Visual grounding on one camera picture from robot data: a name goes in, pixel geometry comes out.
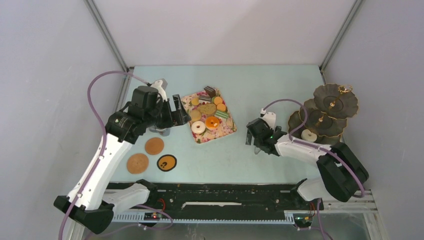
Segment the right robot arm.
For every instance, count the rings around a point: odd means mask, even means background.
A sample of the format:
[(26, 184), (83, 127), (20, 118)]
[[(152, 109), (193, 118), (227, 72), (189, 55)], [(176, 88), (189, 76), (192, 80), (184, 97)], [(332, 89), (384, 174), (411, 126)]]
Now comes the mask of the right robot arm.
[(364, 183), (369, 173), (352, 150), (344, 143), (317, 144), (290, 136), (279, 126), (271, 128), (262, 118), (247, 124), (246, 138), (260, 151), (279, 157), (288, 157), (316, 167), (320, 176), (304, 179), (296, 184), (291, 204), (304, 209), (311, 201), (332, 197), (340, 202), (362, 198)]

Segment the three tier black cake stand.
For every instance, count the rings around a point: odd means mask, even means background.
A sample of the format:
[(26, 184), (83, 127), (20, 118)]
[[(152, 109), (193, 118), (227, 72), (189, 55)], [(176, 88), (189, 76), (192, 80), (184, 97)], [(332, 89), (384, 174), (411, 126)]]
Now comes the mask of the three tier black cake stand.
[(308, 129), (317, 135), (314, 143), (335, 145), (342, 140), (348, 119), (357, 115), (359, 100), (352, 86), (328, 83), (317, 87), (303, 107), (306, 112), (301, 107), (289, 117), (288, 132), (302, 139), (302, 131)]

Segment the white donut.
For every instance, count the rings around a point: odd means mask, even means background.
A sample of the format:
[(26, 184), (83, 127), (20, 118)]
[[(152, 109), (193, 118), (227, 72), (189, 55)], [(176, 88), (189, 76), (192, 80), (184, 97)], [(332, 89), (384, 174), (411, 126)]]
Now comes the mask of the white donut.
[(301, 138), (304, 141), (308, 141), (308, 142), (314, 143), (318, 139), (318, 136), (315, 133), (311, 132), (310, 130), (304, 129), (301, 132)]
[(191, 131), (196, 135), (200, 135), (204, 133), (205, 130), (206, 130), (206, 125), (201, 120), (195, 121), (191, 124)]

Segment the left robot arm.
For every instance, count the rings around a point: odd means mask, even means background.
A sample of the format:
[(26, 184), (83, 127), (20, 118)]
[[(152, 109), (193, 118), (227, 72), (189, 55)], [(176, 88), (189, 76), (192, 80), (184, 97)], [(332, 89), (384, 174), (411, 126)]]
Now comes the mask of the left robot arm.
[(99, 148), (75, 188), (68, 195), (57, 196), (53, 205), (96, 235), (104, 232), (118, 213), (137, 205), (156, 206), (157, 187), (146, 180), (113, 192), (107, 192), (107, 187), (124, 156), (149, 128), (166, 130), (191, 120), (180, 96), (172, 98), (175, 110), (163, 88), (136, 88), (131, 100), (102, 127)]

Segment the orange glazed donut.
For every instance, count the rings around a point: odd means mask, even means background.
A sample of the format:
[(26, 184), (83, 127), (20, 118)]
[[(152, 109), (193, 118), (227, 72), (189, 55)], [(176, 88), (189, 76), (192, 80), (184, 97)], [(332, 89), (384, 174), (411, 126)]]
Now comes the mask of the orange glazed donut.
[(205, 119), (204, 124), (208, 130), (215, 130), (220, 126), (220, 119), (216, 116), (209, 116)]

